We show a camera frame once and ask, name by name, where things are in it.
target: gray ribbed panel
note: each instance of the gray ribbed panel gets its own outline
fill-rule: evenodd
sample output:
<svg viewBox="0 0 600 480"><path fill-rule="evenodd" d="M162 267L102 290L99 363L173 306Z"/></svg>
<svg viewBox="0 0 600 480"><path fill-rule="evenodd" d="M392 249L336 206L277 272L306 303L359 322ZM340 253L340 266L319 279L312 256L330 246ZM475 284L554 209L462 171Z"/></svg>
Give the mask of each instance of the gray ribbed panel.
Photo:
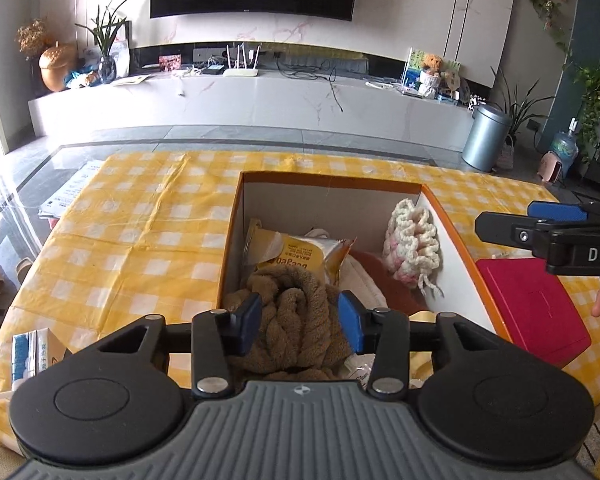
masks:
<svg viewBox="0 0 600 480"><path fill-rule="evenodd" d="M403 404L355 383L251 382L199 405L180 434L133 464L68 471L29 462L18 480L584 480L575 463L495 472L457 460L422 433Z"/></svg>

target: gray tile floor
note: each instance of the gray tile floor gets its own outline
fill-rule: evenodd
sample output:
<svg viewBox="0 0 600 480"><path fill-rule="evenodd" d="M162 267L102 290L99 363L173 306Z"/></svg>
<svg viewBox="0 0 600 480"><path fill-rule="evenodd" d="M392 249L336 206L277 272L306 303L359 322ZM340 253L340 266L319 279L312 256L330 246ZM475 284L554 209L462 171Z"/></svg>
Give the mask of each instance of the gray tile floor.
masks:
<svg viewBox="0 0 600 480"><path fill-rule="evenodd" d="M8 281L0 308L7 308L17 291L16 264L25 257L35 259L49 236L48 221L38 218L38 207L85 163L118 152L195 150L333 153L475 171L462 162L458 152L396 140L283 128L155 126L103 130L64 144L55 139L35 139L0 157L0 266ZM502 176L536 182L539 157L521 146L516 152L516 169ZM566 189L557 187L553 192L563 202L577 202Z"/></svg>

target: open box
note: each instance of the open box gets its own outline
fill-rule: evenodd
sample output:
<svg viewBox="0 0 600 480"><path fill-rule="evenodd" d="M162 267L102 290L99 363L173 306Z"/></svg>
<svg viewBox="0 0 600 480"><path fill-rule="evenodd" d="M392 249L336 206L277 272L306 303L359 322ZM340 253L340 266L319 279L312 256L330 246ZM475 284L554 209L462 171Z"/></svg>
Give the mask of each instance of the open box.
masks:
<svg viewBox="0 0 600 480"><path fill-rule="evenodd" d="M311 229L322 228L331 238L356 238L354 248L380 255L389 218L405 198L428 209L438 229L442 262L433 278L442 294L426 292L427 309L455 312L510 341L469 251L440 202L422 184L318 174L243 173L229 227L220 294L240 288L244 245L252 218L260 219L265 229L290 235L303 236Z"/></svg>

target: trash can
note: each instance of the trash can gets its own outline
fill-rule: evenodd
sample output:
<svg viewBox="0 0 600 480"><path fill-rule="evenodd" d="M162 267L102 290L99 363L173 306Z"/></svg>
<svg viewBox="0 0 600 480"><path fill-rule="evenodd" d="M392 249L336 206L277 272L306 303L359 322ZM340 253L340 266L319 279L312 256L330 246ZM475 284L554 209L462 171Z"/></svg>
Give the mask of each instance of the trash can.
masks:
<svg viewBox="0 0 600 480"><path fill-rule="evenodd" d="M462 160L489 173L498 160L511 124L512 119L493 106L475 107L474 126L466 140Z"/></svg>

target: tablecloth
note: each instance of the tablecloth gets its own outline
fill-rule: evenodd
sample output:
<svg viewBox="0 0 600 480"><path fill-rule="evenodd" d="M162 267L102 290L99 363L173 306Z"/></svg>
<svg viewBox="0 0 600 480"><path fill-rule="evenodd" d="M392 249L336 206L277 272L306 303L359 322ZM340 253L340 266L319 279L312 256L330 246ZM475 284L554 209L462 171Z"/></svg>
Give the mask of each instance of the tablecloth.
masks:
<svg viewBox="0 0 600 480"><path fill-rule="evenodd" d="M474 220L485 210L526 214L553 201L534 184L404 162L284 153L123 153L110 157L56 226L0 330L0 391L10 381L11 338L49 327L77 351L144 314L186 322L215 307L222 255L241 171L364 176L427 184L474 259L503 249L483 244ZM589 315L597 278L562 278L592 337L566 371L600 402L600 320ZM170 375L189 384L190 356ZM15 449L0 401L0 442Z"/></svg>

